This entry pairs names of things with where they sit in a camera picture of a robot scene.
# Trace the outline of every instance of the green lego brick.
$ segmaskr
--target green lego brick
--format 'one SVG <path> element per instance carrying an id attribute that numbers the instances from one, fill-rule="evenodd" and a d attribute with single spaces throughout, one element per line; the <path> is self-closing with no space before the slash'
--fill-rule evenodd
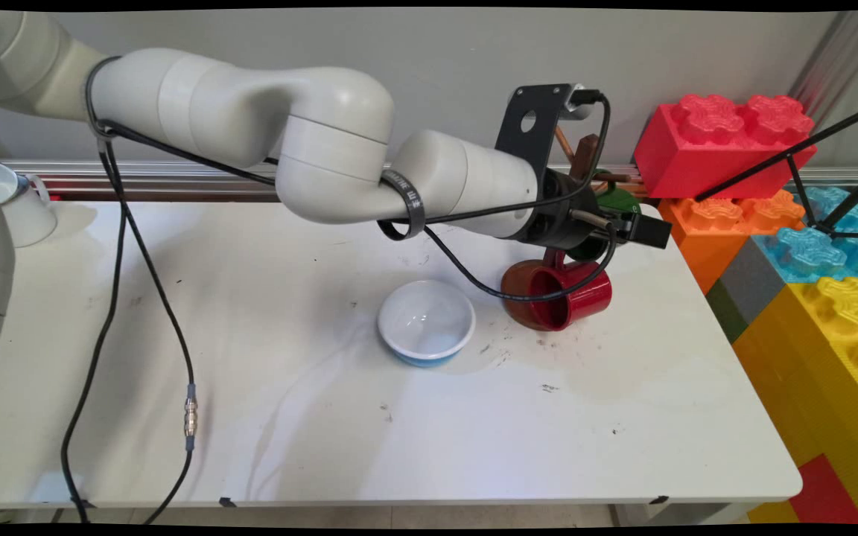
<path id="1" fill-rule="evenodd" d="M 737 340 L 745 331 L 746 320 L 743 319 L 733 299 L 730 298 L 724 282 L 718 279 L 708 291 L 706 298 L 708 298 L 708 304 L 721 325 L 721 329 L 724 330 L 728 342 L 733 344 L 734 340 Z"/>

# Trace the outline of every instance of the table leg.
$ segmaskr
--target table leg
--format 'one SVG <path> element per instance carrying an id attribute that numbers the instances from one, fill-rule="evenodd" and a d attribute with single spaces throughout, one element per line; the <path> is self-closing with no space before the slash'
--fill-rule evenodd
<path id="1" fill-rule="evenodd" d="M 678 503 L 654 511 L 652 505 L 615 505 L 620 526 L 726 525 L 756 508 L 758 502 Z"/>

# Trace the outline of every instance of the white table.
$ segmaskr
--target white table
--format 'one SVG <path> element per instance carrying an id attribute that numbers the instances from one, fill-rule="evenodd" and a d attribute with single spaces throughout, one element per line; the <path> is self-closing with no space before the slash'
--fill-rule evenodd
<path id="1" fill-rule="evenodd" d="M 133 203 L 197 375 L 200 431 L 173 505 L 634 503 L 718 521 L 801 480 L 677 246 L 626 245 L 605 312 L 530 331 L 425 235 L 326 226 L 278 203 Z M 118 209 L 59 203 L 17 250 L 0 339 L 0 508 L 69 506 L 59 444 L 109 305 Z M 647 214 L 657 214 L 644 207 Z M 541 248 L 440 226 L 480 279 Z M 98 508 L 159 503 L 184 460 L 184 362 L 133 239 L 71 444 Z M 375 329 L 408 281 L 463 289 L 474 338 L 438 369 Z M 701 503 L 701 505 L 682 505 Z M 620 510 L 627 523 L 637 512 Z"/>

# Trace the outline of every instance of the mug handle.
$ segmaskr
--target mug handle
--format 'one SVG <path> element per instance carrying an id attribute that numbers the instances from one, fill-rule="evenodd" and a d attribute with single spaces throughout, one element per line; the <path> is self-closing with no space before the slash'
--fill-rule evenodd
<path id="1" fill-rule="evenodd" d="M 38 192 L 38 197 L 42 198 L 42 202 L 48 204 L 51 201 L 51 197 L 48 196 L 48 188 L 45 187 L 45 181 L 39 179 L 37 174 L 27 174 L 25 177 L 35 185 L 35 191 Z"/>
<path id="2" fill-rule="evenodd" d="M 545 248 L 541 264 L 556 270 L 565 270 L 565 251 L 562 249 Z"/>

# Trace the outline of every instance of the bowl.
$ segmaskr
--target bowl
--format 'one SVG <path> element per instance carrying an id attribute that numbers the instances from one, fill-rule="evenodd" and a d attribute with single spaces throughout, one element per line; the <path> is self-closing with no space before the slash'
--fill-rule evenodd
<path id="1" fill-rule="evenodd" d="M 413 281 L 382 302 L 379 336 L 412 366 L 448 363 L 476 329 L 476 312 L 462 291 L 441 281 Z"/>

